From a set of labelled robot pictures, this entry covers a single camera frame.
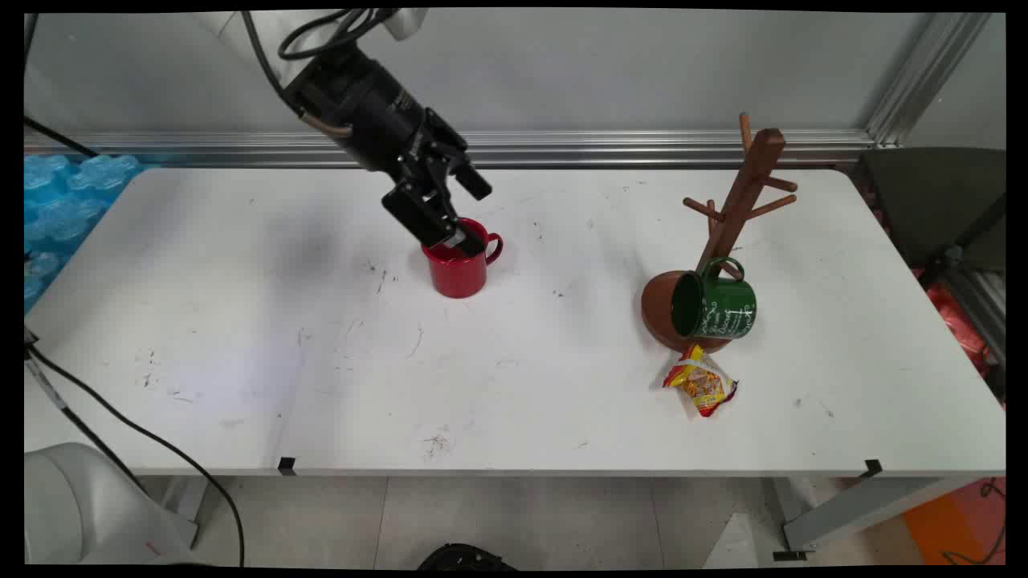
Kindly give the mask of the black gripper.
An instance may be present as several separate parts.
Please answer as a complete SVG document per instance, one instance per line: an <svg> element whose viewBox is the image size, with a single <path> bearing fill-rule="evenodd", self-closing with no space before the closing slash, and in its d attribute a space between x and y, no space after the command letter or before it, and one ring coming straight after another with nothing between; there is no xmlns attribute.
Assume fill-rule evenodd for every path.
<svg viewBox="0 0 1028 578"><path fill-rule="evenodd" d="M485 251L484 234L458 219L447 179L477 201L492 193L492 184L475 168L458 132L378 61L356 44L316 56L285 94L361 168L397 184L381 200L383 208L423 246L443 246L467 258ZM438 185L427 184L430 167L442 168Z"/></svg>

